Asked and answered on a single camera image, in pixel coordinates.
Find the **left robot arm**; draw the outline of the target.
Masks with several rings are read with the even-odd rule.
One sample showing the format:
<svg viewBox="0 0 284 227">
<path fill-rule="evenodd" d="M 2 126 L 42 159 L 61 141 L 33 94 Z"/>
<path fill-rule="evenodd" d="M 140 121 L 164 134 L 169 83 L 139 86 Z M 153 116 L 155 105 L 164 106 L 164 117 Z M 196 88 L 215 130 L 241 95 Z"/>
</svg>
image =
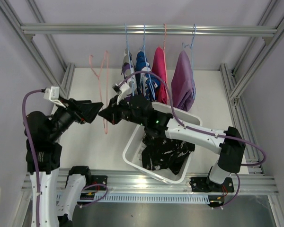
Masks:
<svg viewBox="0 0 284 227">
<path fill-rule="evenodd" d="M 70 169 L 60 200 L 57 196 L 62 146 L 58 139 L 74 123 L 92 123 L 102 102 L 60 98 L 62 105 L 51 116 L 40 111 L 26 115 L 27 170 L 32 184 L 33 227 L 72 227 L 72 216 L 81 191 L 92 186 L 88 166 Z"/>
</svg>

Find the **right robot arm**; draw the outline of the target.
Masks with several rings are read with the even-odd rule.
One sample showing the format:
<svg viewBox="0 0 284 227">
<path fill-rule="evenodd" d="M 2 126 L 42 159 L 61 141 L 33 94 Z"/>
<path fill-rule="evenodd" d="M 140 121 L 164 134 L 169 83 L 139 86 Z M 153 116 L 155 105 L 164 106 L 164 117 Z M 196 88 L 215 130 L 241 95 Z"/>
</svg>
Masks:
<svg viewBox="0 0 284 227">
<path fill-rule="evenodd" d="M 206 179 L 206 187 L 211 191 L 219 190 L 230 174 L 240 172 L 246 145 L 234 127 L 221 131 L 185 122 L 176 117 L 173 108 L 170 113 L 156 110 L 154 104 L 141 95 L 134 96 L 129 102 L 113 97 L 108 107 L 98 114 L 112 124 L 121 120 L 133 122 L 143 126 L 151 136 L 182 140 L 217 154 L 219 158 Z"/>
</svg>

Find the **black white patterned trousers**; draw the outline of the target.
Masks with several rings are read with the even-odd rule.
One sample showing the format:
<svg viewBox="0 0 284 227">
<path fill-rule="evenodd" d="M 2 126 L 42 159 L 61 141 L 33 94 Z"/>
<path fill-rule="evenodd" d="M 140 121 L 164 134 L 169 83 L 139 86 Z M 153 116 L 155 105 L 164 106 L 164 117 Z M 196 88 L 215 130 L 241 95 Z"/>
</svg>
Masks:
<svg viewBox="0 0 284 227">
<path fill-rule="evenodd" d="M 184 160 L 195 151 L 195 144 L 168 138 L 145 135 L 142 166 L 147 170 L 169 169 L 174 175 L 180 172 Z"/>
</svg>

